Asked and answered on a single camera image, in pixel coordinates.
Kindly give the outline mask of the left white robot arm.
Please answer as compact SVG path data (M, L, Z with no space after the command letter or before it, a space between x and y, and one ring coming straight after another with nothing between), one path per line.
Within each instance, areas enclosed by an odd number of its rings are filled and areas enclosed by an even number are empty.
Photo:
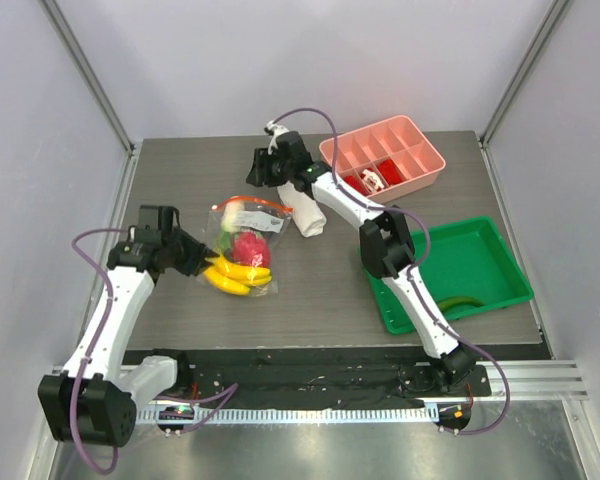
M163 393L183 398L192 389L193 373L182 352L155 349L129 373L122 364L160 276L173 269L196 277L216 255L181 227L173 206L141 206L125 234L104 265L90 263L104 281L96 309L61 371L38 386L47 425L59 442L121 448L145 405Z

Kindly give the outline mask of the white fake radish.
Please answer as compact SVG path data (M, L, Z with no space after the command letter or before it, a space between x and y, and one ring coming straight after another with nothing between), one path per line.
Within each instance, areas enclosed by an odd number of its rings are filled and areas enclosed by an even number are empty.
M229 199L224 204L221 227L225 232L234 233L240 229L238 220L243 210L244 202L242 200Z

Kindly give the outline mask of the clear orange zip top bag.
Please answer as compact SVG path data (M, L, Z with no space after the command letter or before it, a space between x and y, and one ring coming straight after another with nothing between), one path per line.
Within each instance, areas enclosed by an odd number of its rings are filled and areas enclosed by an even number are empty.
M253 196L233 196L211 207L204 243L214 255L201 281L225 294L276 294L273 250L291 221L293 209Z

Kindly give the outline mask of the green fake chili pepper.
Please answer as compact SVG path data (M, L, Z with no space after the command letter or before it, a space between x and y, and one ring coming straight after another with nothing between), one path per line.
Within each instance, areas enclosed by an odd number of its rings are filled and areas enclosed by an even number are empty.
M482 307L484 305L480 300L469 296L448 297L437 302L437 306L442 313L446 313L461 306Z

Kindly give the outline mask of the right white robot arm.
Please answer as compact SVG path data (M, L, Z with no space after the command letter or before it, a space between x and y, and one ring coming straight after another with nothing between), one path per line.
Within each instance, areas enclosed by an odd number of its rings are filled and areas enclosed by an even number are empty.
M298 132L276 124L264 131L269 145L254 151L246 182L255 187L290 185L301 198L329 207L356 229L364 268L389 288L416 327L431 364L433 386L445 395L457 393L474 370L476 356L446 321L424 283L406 215L370 201L327 163L315 161Z

